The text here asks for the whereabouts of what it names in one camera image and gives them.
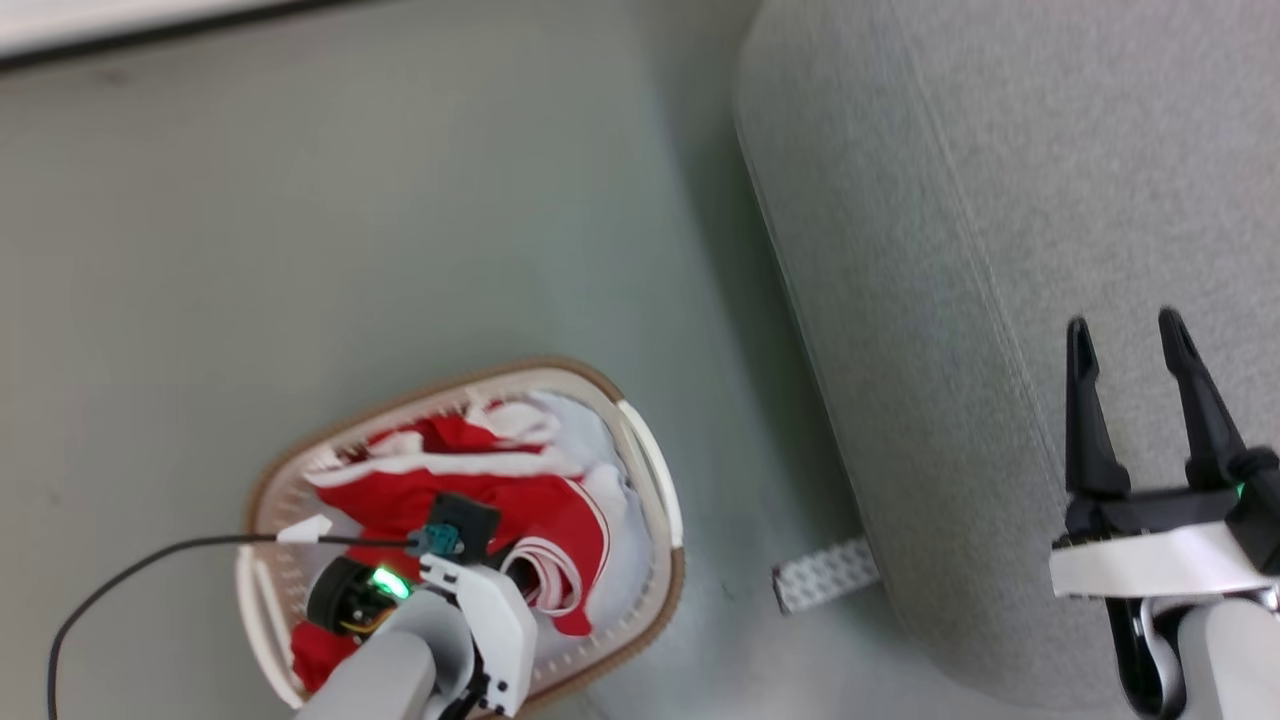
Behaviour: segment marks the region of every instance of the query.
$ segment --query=gray floor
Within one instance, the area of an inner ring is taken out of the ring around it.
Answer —
[[[0,78],[0,716],[40,716],[87,591],[236,528],[291,441],[540,352],[646,414],[690,552],[662,639],[544,717],[1025,716],[878,591],[778,616],[771,565],[858,521],[732,132],[754,12],[399,0]],[[63,716],[287,716],[230,561],[96,607]]]

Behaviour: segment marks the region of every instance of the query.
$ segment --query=basket handle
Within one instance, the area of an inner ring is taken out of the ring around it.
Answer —
[[[253,555],[253,548],[247,544],[241,546],[236,557],[236,596],[239,600],[244,635],[271,689],[289,707],[298,710],[302,707],[302,697],[289,682],[291,670],[285,666],[289,648],[288,643],[280,639],[288,639],[288,628],[283,626],[284,618],[279,611],[278,598],[273,597],[274,588],[262,585],[264,573],[265,566]],[[264,605],[271,606],[265,618]]]
[[[671,479],[671,469],[667,468],[667,459],[658,447],[658,438],[653,437],[653,430],[644,421],[640,413],[626,400],[618,401],[618,410],[626,420],[631,434],[640,445],[640,452],[653,470],[654,480],[658,484],[658,493],[662,496],[662,505],[667,509],[667,523],[671,525],[671,547],[678,550],[685,547],[685,518],[680,512],[680,497],[676,496],[676,483]]]

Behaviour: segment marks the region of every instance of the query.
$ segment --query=gray fabric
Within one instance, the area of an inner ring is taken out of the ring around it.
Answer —
[[[1101,607],[1052,597],[1064,331],[1116,452],[1181,482],[1156,311],[1280,439],[1280,6],[774,0],[739,128],[886,584],[952,676],[1120,702]]]

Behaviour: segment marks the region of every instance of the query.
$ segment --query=green light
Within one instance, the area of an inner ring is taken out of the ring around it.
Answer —
[[[379,568],[374,570],[374,577],[370,582],[383,589],[388,594],[394,594],[396,597],[404,600],[408,597],[410,588],[408,583],[396,577],[394,573]]]

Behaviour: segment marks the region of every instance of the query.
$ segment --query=perforated strip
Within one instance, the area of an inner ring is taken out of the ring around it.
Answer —
[[[773,569],[773,593],[783,615],[817,607],[879,582],[879,569],[864,538],[783,562]]]

